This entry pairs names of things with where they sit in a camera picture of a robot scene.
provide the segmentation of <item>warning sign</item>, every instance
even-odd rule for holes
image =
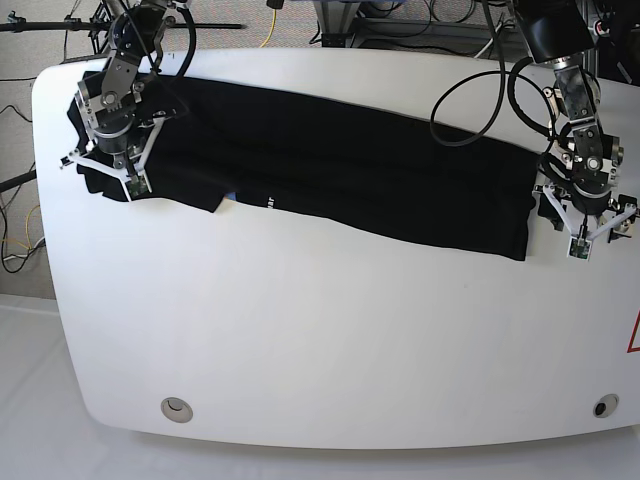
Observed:
[[[636,326],[633,327],[633,334],[631,335],[631,341],[629,342],[629,349],[627,350],[627,353],[640,352],[640,335],[638,334],[639,325],[640,325],[640,313],[638,313]]]

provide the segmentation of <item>black t-shirt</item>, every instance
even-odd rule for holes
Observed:
[[[536,153],[490,138],[443,147],[428,122],[307,95],[191,78],[170,88],[190,114],[164,124],[146,169],[153,193],[140,200],[214,212],[235,194],[406,242],[525,259]],[[172,102],[149,87],[143,110]],[[69,117],[84,146],[75,104]],[[126,200],[118,180],[78,172],[90,192]]]

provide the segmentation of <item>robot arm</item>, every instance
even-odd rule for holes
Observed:
[[[71,152],[63,165],[75,162],[118,178],[132,200],[151,191],[146,160],[164,121],[177,115],[176,111],[158,112],[151,119],[137,115],[146,86],[160,81],[161,42],[165,30],[176,22],[173,16],[165,17],[166,11],[177,9],[190,26],[190,52],[177,76],[184,75],[193,57],[195,28],[186,0],[142,0],[131,9],[122,0],[112,0],[109,7],[117,15],[108,33],[111,53],[101,72],[79,82],[75,95],[89,142],[83,151]],[[140,78],[138,68],[145,57],[151,72]]]
[[[511,7],[533,60],[553,68],[556,84],[546,92],[556,118],[562,113],[569,120],[557,147],[570,185],[564,189],[560,185],[538,188],[545,194],[541,201],[555,210],[548,218],[567,225],[571,235],[569,256],[588,259],[596,236],[605,232],[610,233],[610,240],[630,236],[638,203],[623,195],[620,202],[612,198],[624,149],[618,137],[604,133],[598,117],[600,87],[582,68],[583,53],[595,46],[574,0],[513,0]],[[514,71],[519,72],[524,65],[516,65]],[[550,192],[555,201],[549,198]],[[562,200],[571,201],[585,215],[582,227],[567,224]],[[616,214],[614,219],[604,220],[607,210]],[[589,232],[588,216],[603,225]]]

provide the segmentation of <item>yellow cable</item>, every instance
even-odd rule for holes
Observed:
[[[15,238],[5,238],[4,240],[2,240],[0,243],[15,243],[16,245],[20,245],[22,248],[24,248],[25,250],[31,250],[29,247],[27,247],[24,243],[19,242],[18,240],[16,240]]]
[[[31,245],[31,238],[29,238],[29,220],[31,219],[31,215],[33,215],[33,212],[35,212],[38,208],[40,208],[40,205],[36,205],[35,207],[33,207],[27,214],[27,219],[24,222],[24,231],[27,236],[27,245],[29,245],[28,250],[31,250],[33,248],[33,245]]]
[[[266,38],[266,40],[264,42],[262,42],[262,45],[260,45],[260,48],[264,47],[267,43],[269,43],[269,40],[271,40],[271,35],[273,35],[273,31],[276,29],[276,15],[277,15],[277,10],[274,9],[273,10],[273,21],[271,22],[271,30],[269,30],[269,36]]]

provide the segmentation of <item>screw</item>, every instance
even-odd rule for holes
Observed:
[[[600,169],[600,161],[596,157],[590,157],[587,161],[587,166],[591,170],[599,170]]]

